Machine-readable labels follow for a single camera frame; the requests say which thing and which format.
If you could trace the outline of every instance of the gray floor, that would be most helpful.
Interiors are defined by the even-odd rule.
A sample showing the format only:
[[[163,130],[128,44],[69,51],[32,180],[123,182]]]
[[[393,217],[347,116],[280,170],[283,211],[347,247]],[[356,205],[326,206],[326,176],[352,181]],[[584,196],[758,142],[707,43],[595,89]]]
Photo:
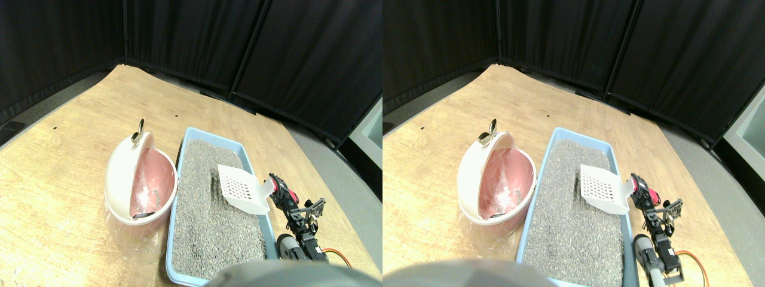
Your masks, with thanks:
[[[11,121],[23,122],[26,129],[29,129],[36,122],[43,119],[49,113],[55,111],[64,103],[69,102],[75,96],[95,86],[100,80],[103,80],[108,73],[96,73],[85,80],[75,83],[66,89],[48,97],[37,105],[24,111],[22,114],[11,119]],[[190,90],[195,93],[200,92],[198,86],[183,81],[164,73],[154,73],[153,76]],[[313,136],[308,130],[292,125],[285,124],[290,135],[301,147],[305,155],[314,165],[324,183],[332,191],[332,195],[337,200],[340,208],[348,216],[353,228],[356,230],[359,238],[363,242],[366,250],[372,257],[380,272],[383,271],[383,203],[377,199],[377,196],[369,189],[364,181],[353,172],[345,161],[339,155],[332,152],[325,144]]]
[[[468,85],[480,75],[480,72],[482,71],[467,73],[431,90],[385,115],[382,118],[383,122],[400,126],[429,106]],[[539,73],[528,75],[561,90],[571,93],[576,90],[573,86],[555,78]],[[658,122],[658,124],[698,185],[712,212],[715,213],[752,284],[765,286],[765,244],[762,244],[762,237],[765,236],[765,217],[716,156],[706,152],[678,126],[666,122]]]

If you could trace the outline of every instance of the orange cable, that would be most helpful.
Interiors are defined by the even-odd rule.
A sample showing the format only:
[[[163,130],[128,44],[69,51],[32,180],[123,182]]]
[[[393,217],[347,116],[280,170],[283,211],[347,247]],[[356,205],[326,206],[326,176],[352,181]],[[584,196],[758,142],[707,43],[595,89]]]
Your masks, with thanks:
[[[690,252],[685,251],[685,250],[680,250],[678,252],[675,252],[675,254],[678,254],[678,255],[685,254],[687,256],[692,257],[693,260],[696,261],[696,263],[698,263],[698,266],[702,268],[702,274],[704,274],[704,286],[709,287],[709,278],[707,278],[707,270],[704,269],[704,265],[702,265],[702,262],[698,260],[696,255],[693,255],[693,253],[690,253]]]
[[[345,265],[348,265],[348,268],[353,269],[353,267],[350,266],[350,262],[348,262],[348,258],[345,258],[345,255],[340,253],[340,251],[337,251],[337,249],[334,249],[334,248],[324,248],[324,249],[321,250],[321,252],[324,252],[324,253],[329,252],[329,253],[335,253],[335,254],[339,255],[340,257],[343,258],[343,261],[345,261]]]

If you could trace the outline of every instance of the black partition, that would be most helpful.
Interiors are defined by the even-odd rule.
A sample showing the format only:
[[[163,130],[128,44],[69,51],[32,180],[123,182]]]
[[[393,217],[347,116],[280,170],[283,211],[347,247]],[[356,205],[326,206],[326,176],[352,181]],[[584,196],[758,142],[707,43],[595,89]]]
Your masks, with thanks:
[[[646,0],[612,95],[716,142],[765,79],[765,2]]]
[[[263,0],[126,3],[127,64],[229,91]]]
[[[498,59],[496,3],[385,2],[383,114]]]
[[[124,56],[122,1],[0,2],[0,126]]]
[[[380,98],[382,1],[274,1],[236,95],[342,142]]]
[[[107,0],[0,4],[0,126],[115,64],[270,109],[335,145],[383,94],[383,3]]]
[[[605,90],[633,1],[500,3],[502,64]]]

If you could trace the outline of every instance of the litter scoop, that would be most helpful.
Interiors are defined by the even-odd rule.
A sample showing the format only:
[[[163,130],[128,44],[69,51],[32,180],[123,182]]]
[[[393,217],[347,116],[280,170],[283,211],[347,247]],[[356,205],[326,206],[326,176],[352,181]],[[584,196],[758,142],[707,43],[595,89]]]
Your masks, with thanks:
[[[630,211],[627,198],[637,188],[632,178],[622,185],[618,175],[589,165],[581,165],[579,187],[581,196],[587,203],[609,214],[617,215],[624,215]]]
[[[266,198],[276,191],[272,178],[260,185],[255,175],[225,165],[218,165],[218,174],[221,193],[229,204],[248,214],[266,215],[271,210]]]

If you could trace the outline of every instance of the wooden tabletop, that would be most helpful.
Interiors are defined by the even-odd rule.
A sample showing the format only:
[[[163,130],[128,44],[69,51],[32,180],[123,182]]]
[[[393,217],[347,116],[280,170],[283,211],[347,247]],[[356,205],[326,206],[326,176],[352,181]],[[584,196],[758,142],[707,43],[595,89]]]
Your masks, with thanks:
[[[340,205],[280,122],[119,65],[0,150],[4,285],[172,284],[164,257],[149,266],[120,259],[103,213],[109,155],[141,119],[157,148],[173,160],[189,126],[241,142],[258,178],[273,172],[301,198],[327,200],[316,236],[322,248],[338,249],[355,269],[381,278]],[[290,233],[284,214],[269,203],[274,234]]]
[[[516,258],[522,225],[503,254],[476,248],[457,226],[460,160],[495,118],[497,130],[509,130],[537,171],[556,127],[609,142],[623,180],[634,172],[663,199],[683,199],[671,239],[675,250],[694,253],[711,285],[751,285],[715,215],[654,122],[497,65],[383,139],[383,274],[446,259]],[[633,234],[647,234],[634,206],[630,222]],[[682,266],[685,282],[677,286],[702,285],[692,259],[683,256]],[[647,285],[643,271],[639,273],[641,285]]]

